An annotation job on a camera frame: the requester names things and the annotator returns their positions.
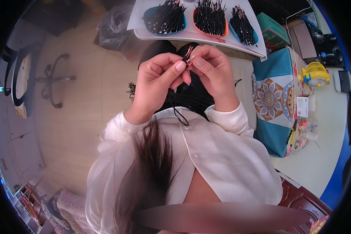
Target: woman's right hand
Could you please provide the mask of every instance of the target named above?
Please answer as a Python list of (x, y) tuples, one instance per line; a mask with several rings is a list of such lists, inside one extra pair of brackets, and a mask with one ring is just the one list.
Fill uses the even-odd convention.
[(231, 63), (223, 52), (211, 45), (197, 46), (191, 52), (192, 71), (196, 73), (215, 101), (215, 109), (230, 112), (238, 108)]

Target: woman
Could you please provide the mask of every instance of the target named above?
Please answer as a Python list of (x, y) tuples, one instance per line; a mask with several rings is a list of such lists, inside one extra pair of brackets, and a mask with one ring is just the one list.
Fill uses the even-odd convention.
[[(168, 41), (151, 45), (138, 69), (133, 104), (100, 134), (101, 156), (90, 169), (86, 200), (97, 233), (157, 233), (131, 217), (167, 204), (281, 201), (281, 179), (248, 127), (229, 58), (213, 46), (197, 46), (186, 68), (181, 59), (189, 46), (173, 54)], [(174, 106), (164, 103), (168, 88), (176, 87), (213, 97), (206, 118), (192, 103), (167, 108)]]

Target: paper card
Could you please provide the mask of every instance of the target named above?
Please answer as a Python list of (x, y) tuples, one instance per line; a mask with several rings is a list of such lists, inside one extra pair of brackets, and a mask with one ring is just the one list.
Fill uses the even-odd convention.
[(308, 118), (308, 97), (296, 97), (296, 115)]

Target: office chair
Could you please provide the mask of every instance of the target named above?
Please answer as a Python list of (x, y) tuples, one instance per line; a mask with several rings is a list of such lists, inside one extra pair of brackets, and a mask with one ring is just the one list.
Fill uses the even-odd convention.
[(52, 83), (53, 82), (61, 82), (61, 81), (70, 81), (70, 82), (75, 82), (75, 76), (59, 76), (59, 77), (53, 77), (53, 73), (55, 72), (55, 68), (56, 68), (56, 64), (57, 61), (60, 58), (63, 59), (68, 59), (69, 54), (61, 54), (56, 61), (54, 62), (52, 68), (51, 65), (48, 64), (46, 69), (44, 70), (44, 75), (46, 77), (38, 77), (37, 78), (37, 82), (38, 83), (45, 83), (41, 95), (43, 99), (48, 99), (51, 101), (51, 104), (53, 105), (54, 108), (62, 108), (62, 103), (57, 103), (55, 104), (55, 102), (53, 101), (53, 97), (52, 97)]

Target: small fan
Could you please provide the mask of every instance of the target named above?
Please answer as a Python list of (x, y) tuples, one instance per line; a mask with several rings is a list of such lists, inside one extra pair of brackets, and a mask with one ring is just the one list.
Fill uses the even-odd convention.
[(299, 74), (299, 81), (314, 88), (330, 85), (330, 75), (319, 62), (312, 62), (307, 69), (302, 68), (303, 74)]

